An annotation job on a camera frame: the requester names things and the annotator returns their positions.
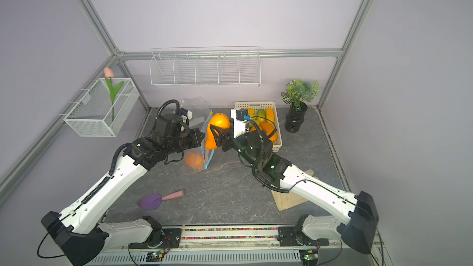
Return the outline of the large orange mango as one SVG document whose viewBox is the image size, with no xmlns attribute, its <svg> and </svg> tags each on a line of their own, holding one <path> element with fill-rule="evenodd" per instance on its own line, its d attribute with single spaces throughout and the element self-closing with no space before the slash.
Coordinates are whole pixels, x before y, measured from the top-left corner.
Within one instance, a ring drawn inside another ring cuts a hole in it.
<svg viewBox="0 0 473 266">
<path fill-rule="evenodd" d="M 215 114 L 207 127 L 205 147 L 208 150 L 218 149 L 224 140 L 224 137 L 230 131 L 230 119 L 223 113 Z"/>
</svg>

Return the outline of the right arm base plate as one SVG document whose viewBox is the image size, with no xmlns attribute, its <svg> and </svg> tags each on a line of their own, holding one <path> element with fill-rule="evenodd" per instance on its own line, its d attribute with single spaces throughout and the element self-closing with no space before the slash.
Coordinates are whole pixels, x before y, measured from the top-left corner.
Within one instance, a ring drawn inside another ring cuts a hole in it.
<svg viewBox="0 0 473 266">
<path fill-rule="evenodd" d="M 282 247 L 290 246 L 315 246 L 317 248 L 321 246 L 328 246 L 329 240 L 321 238 L 313 240 L 308 236 L 304 235 L 301 230 L 297 230 L 295 226 L 282 226 L 278 228 L 277 240 L 279 245 Z"/>
</svg>

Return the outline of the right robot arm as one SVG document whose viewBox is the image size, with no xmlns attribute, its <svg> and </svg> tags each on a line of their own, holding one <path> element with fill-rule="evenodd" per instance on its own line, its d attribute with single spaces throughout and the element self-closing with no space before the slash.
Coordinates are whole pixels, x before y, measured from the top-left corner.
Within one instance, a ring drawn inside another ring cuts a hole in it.
<svg viewBox="0 0 473 266">
<path fill-rule="evenodd" d="M 367 192 L 345 192 L 309 176 L 294 163 L 272 151 L 262 131 L 234 136 L 233 128 L 208 127 L 208 138 L 222 151 L 235 150 L 251 168 L 253 177 L 264 187 L 278 193 L 295 193 L 330 213 L 328 225 L 303 217 L 299 232 L 316 240 L 338 238 L 361 254 L 370 254 L 377 233 L 379 214 L 374 198 Z"/>
</svg>

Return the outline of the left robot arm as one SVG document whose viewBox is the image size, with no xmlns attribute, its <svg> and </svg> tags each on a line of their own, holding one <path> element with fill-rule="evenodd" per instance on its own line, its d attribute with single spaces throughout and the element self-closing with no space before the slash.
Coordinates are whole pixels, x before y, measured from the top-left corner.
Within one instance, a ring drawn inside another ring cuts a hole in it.
<svg viewBox="0 0 473 266">
<path fill-rule="evenodd" d="M 189 128 L 192 113 L 186 109 L 155 118 L 147 137 L 121 145 L 109 171 L 70 206 L 49 212 L 41 220 L 49 236 L 74 266 L 84 266 L 102 251 L 141 243 L 158 247 L 163 243 L 161 224 L 153 217 L 116 224 L 102 217 L 116 200 L 158 163 L 169 164 L 169 156 L 199 147 L 205 138 L 198 128 Z"/>
</svg>

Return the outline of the clear zip-top bag blue zipper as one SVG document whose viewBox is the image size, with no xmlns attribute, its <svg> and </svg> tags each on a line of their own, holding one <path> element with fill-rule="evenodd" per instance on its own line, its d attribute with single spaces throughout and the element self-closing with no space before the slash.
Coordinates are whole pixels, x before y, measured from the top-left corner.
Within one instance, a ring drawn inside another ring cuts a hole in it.
<svg viewBox="0 0 473 266">
<path fill-rule="evenodd" d="M 205 135 L 206 135 L 206 132 L 207 132 L 208 124 L 209 124 L 209 122 L 206 123 L 203 127 L 198 128 L 201 132 L 205 133 Z M 189 151 L 201 153 L 203 155 L 203 158 L 204 158 L 204 167 L 202 169 L 199 169 L 199 170 L 194 170 L 194 169 L 188 167 L 185 163 L 185 160 L 184 160 L 184 163 L 181 167 L 181 171 L 183 172 L 183 174 L 185 174 L 185 175 L 197 174 L 197 173 L 202 172 L 202 171 L 204 171 L 208 168 L 208 166 L 209 166 L 209 164 L 210 164 L 210 162 L 213 158 L 214 150 L 208 150 L 205 147 L 205 143 L 206 143 L 206 136 L 205 136 L 205 139 L 202 141 L 202 143 L 199 147 L 195 147 L 195 148 L 192 148 L 190 150 L 186 150 L 184 152 L 184 155 Z"/>
</svg>

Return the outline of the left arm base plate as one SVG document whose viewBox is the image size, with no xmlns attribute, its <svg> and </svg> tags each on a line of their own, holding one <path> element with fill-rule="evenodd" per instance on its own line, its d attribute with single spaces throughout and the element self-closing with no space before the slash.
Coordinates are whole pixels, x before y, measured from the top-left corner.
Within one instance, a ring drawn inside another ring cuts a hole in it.
<svg viewBox="0 0 473 266">
<path fill-rule="evenodd" d="M 143 243 L 131 243 L 130 249 L 174 249 L 181 242 L 182 229 L 164 228 L 158 232 L 152 232 L 151 236 Z"/>
</svg>

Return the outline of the green mango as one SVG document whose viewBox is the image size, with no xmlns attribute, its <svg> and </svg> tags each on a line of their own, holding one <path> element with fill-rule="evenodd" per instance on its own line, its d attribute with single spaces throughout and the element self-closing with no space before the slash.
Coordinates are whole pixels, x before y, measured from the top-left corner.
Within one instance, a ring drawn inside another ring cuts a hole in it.
<svg viewBox="0 0 473 266">
<path fill-rule="evenodd" d="M 262 122 L 266 122 L 266 111 L 264 109 L 259 109 L 257 112 L 256 112 L 256 119 L 262 123 Z"/>
</svg>

